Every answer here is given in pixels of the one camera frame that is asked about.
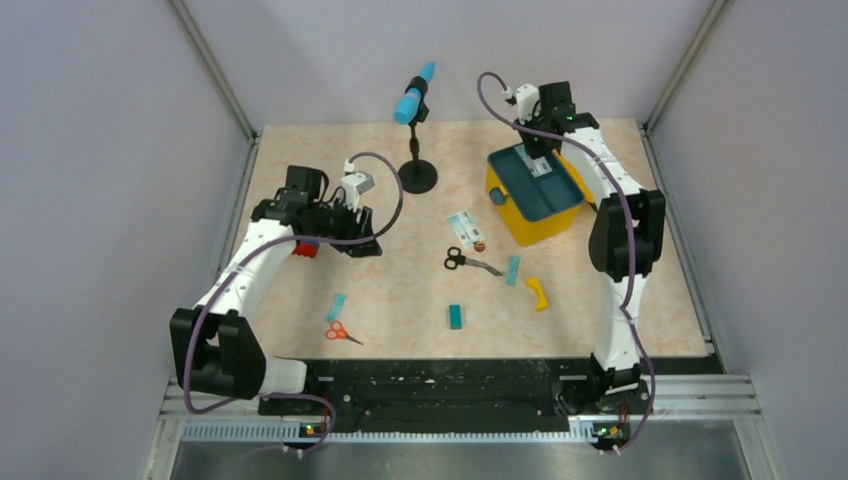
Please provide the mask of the white teal label packet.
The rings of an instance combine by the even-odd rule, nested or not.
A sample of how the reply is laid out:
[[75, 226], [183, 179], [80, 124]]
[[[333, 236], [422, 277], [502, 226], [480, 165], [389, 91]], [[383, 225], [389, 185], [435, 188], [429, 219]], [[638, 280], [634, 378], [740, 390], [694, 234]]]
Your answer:
[[539, 178], [552, 172], [552, 168], [544, 156], [538, 158], [525, 156], [523, 160], [533, 178]]

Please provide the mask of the teal divided tray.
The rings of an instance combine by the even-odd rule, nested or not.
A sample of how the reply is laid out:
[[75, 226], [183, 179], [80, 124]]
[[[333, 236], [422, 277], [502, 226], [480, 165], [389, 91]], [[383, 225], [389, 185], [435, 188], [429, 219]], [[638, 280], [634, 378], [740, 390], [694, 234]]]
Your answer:
[[584, 195], [560, 160], [548, 153], [544, 157], [552, 172], [533, 178], [523, 158], [525, 146], [516, 144], [488, 156], [494, 184], [487, 188], [490, 201], [497, 207], [516, 207], [528, 222], [538, 222], [563, 213], [584, 202]]

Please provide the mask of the teal sachet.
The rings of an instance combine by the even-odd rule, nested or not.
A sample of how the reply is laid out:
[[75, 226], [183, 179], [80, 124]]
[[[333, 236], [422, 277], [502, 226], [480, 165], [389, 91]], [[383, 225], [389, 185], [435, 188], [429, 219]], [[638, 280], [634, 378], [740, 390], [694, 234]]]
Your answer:
[[327, 313], [326, 321], [333, 323], [339, 319], [340, 313], [344, 307], [347, 295], [345, 293], [336, 293], [333, 297], [332, 305]]
[[505, 275], [505, 283], [509, 286], [514, 286], [516, 284], [520, 261], [521, 258], [519, 256], [511, 256], [509, 258]]

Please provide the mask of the white printed packet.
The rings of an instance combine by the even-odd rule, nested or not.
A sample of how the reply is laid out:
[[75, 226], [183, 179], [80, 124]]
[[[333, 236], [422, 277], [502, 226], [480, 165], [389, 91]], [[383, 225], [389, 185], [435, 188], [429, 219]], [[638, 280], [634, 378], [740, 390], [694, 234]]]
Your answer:
[[464, 249], [473, 249], [475, 244], [485, 241], [481, 228], [467, 210], [448, 216], [447, 221]]

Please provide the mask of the black handled bandage shears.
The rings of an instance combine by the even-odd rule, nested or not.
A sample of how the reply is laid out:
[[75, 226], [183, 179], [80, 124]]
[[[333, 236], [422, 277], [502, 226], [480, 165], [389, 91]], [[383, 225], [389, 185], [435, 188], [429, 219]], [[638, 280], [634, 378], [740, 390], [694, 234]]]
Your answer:
[[495, 277], [503, 277], [504, 273], [501, 270], [498, 270], [494, 266], [480, 261], [469, 258], [466, 256], [460, 247], [449, 247], [446, 251], [446, 257], [443, 261], [443, 266], [447, 270], [456, 270], [460, 266], [468, 266], [483, 269]]

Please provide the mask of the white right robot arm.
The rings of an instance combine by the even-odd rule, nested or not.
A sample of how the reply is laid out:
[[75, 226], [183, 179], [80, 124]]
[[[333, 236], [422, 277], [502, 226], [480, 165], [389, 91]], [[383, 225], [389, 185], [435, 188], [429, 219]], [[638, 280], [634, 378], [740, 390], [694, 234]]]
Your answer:
[[504, 95], [532, 157], [558, 154], [572, 167], [596, 209], [590, 262], [604, 287], [602, 331], [590, 356], [589, 404], [612, 412], [642, 375], [637, 339], [641, 297], [662, 254], [666, 198], [643, 186], [611, 152], [599, 122], [579, 113], [568, 82], [524, 84]]

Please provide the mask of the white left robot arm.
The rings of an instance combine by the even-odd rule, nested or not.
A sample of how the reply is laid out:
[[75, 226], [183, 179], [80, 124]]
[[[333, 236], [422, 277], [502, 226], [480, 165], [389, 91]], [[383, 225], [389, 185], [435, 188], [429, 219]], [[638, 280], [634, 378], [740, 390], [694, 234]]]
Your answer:
[[250, 321], [283, 262], [321, 240], [353, 258], [381, 255], [373, 211], [360, 203], [374, 186], [371, 174], [347, 164], [336, 193], [324, 199], [323, 171], [288, 168], [284, 186], [253, 208], [240, 247], [210, 290], [169, 322], [181, 388], [236, 399], [282, 393], [297, 413], [317, 407], [321, 388], [306, 364], [266, 354]]

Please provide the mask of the yellow medicine kit box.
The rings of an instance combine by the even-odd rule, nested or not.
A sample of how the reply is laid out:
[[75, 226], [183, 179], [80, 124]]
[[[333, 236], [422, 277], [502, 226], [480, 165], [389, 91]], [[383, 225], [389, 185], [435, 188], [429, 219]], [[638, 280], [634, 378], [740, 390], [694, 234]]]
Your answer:
[[487, 158], [486, 193], [513, 239], [530, 246], [568, 230], [593, 196], [558, 152], [531, 158], [522, 145]]

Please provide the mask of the colourful toy brick block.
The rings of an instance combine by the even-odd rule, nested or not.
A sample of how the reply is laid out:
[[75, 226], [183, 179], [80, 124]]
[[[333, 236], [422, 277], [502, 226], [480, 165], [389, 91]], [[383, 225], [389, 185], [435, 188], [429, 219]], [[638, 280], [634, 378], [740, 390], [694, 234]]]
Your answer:
[[298, 241], [294, 249], [292, 250], [292, 255], [304, 257], [304, 258], [315, 258], [320, 249], [320, 243], [314, 241]]

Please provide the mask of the blue microphone on stand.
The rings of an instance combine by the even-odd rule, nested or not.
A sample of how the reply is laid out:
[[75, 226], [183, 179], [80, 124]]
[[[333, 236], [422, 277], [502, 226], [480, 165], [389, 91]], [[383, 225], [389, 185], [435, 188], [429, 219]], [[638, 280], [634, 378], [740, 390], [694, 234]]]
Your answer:
[[403, 96], [396, 104], [393, 114], [396, 123], [408, 126], [410, 130], [409, 150], [411, 159], [399, 169], [403, 189], [410, 194], [427, 193], [438, 182], [436, 167], [420, 156], [420, 141], [417, 135], [418, 125], [426, 121], [430, 112], [425, 98], [435, 71], [436, 63], [431, 61], [410, 79]]

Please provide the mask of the small orange scissors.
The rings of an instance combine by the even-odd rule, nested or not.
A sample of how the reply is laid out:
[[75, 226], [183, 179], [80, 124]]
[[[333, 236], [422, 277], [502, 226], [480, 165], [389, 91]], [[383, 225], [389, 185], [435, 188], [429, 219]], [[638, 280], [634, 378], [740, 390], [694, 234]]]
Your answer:
[[327, 340], [347, 340], [363, 346], [363, 343], [351, 336], [345, 329], [344, 325], [337, 320], [330, 322], [329, 328], [325, 331], [324, 336]]

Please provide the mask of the teal rectangular block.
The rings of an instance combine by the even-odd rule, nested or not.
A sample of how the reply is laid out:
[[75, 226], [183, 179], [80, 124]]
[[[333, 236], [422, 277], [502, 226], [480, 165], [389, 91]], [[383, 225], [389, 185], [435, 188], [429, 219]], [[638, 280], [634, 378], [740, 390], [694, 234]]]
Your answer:
[[451, 330], [461, 330], [463, 328], [462, 308], [458, 304], [448, 306], [448, 325]]

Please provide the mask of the yellow curved plastic piece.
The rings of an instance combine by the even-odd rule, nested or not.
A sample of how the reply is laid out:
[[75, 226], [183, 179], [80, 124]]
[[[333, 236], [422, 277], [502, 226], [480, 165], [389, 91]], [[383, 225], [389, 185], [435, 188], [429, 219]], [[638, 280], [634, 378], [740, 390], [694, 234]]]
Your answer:
[[525, 281], [525, 285], [534, 293], [536, 297], [535, 310], [537, 312], [547, 310], [549, 308], [549, 302], [540, 279], [537, 277], [528, 277]]

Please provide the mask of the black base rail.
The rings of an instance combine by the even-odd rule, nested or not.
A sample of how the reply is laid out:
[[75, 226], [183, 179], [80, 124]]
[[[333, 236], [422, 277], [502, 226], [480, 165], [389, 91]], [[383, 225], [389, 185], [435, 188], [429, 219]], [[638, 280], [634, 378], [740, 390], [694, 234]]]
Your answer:
[[335, 413], [336, 434], [506, 434], [566, 432], [577, 414], [636, 419], [648, 402], [648, 375], [633, 393], [601, 397], [586, 358], [310, 360], [307, 367], [310, 398], [262, 400], [259, 414], [326, 420]]

